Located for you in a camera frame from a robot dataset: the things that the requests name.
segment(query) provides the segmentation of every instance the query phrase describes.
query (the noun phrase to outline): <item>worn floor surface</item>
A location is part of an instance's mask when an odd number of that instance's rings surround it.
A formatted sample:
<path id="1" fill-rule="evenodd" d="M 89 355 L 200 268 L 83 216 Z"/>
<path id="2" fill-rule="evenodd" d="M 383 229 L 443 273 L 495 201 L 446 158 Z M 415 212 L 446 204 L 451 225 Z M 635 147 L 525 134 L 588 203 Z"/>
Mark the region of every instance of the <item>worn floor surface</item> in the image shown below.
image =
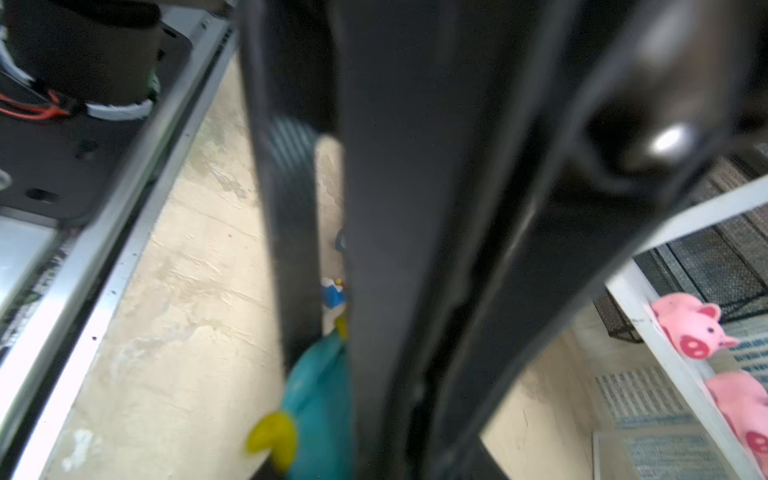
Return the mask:
<path id="1" fill-rule="evenodd" d="M 341 226 L 334 141 L 318 145 L 322 270 Z M 234 62 L 169 196 L 48 478 L 245 479 L 245 435 L 283 381 L 263 219 Z M 520 378 L 484 439 L 515 480 L 588 479 L 592 378 L 566 333 Z"/>

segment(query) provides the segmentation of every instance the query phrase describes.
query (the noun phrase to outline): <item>teal toy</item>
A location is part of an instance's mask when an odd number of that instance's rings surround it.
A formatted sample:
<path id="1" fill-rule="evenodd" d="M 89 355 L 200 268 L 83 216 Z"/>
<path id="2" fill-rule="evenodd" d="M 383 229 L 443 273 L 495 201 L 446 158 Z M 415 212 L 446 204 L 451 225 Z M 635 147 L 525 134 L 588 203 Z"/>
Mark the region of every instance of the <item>teal toy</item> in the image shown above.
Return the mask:
<path id="1" fill-rule="evenodd" d="M 308 349 L 286 381 L 280 410 L 261 419 L 246 443 L 270 449 L 270 461 L 289 480 L 351 480 L 353 439 L 346 369 L 346 324 Z"/>

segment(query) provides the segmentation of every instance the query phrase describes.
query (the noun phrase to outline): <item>pink pig toy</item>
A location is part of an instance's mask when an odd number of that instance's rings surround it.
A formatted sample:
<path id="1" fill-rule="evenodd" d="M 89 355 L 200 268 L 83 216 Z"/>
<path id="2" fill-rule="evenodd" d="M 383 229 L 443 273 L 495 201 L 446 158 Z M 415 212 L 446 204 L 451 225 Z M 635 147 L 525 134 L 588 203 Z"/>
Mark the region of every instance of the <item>pink pig toy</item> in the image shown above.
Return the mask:
<path id="1" fill-rule="evenodd" d="M 662 296 L 650 305 L 672 346 L 692 359 L 708 359 L 721 348 L 739 344 L 727 336 L 720 321 L 720 308 L 714 303 L 702 304 L 687 293 Z"/>
<path id="2" fill-rule="evenodd" d="M 721 373 L 705 385 L 733 434 L 768 474 L 768 393 L 747 372 Z"/>

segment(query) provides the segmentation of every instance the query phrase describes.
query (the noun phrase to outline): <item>beige floor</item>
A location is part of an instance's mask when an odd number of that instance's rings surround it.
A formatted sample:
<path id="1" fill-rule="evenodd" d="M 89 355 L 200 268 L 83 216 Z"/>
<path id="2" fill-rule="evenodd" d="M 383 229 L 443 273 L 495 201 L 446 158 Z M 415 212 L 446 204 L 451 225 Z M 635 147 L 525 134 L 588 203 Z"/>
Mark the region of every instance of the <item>beige floor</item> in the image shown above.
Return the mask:
<path id="1" fill-rule="evenodd" d="M 322 269 L 341 224 L 338 144 L 318 145 Z M 50 480 L 245 479 L 243 438 L 282 390 L 260 202 L 233 63 L 80 393 Z M 566 333 L 484 439 L 515 480 L 591 478 L 592 377 Z"/>

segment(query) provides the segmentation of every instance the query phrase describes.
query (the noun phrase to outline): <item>pig ear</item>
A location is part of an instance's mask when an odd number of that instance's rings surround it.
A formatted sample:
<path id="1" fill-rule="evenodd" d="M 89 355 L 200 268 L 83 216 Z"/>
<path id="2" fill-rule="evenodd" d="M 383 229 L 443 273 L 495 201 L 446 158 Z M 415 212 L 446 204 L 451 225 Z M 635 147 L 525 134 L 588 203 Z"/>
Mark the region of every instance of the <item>pig ear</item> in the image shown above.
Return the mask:
<path id="1" fill-rule="evenodd" d="M 723 347 L 724 348 L 733 348 L 734 346 L 739 345 L 739 339 L 734 339 L 732 336 L 725 337 L 725 340 L 723 341 Z"/>
<path id="2" fill-rule="evenodd" d="M 699 307 L 697 312 L 712 319 L 720 320 L 720 308 L 715 303 L 705 303 Z"/>

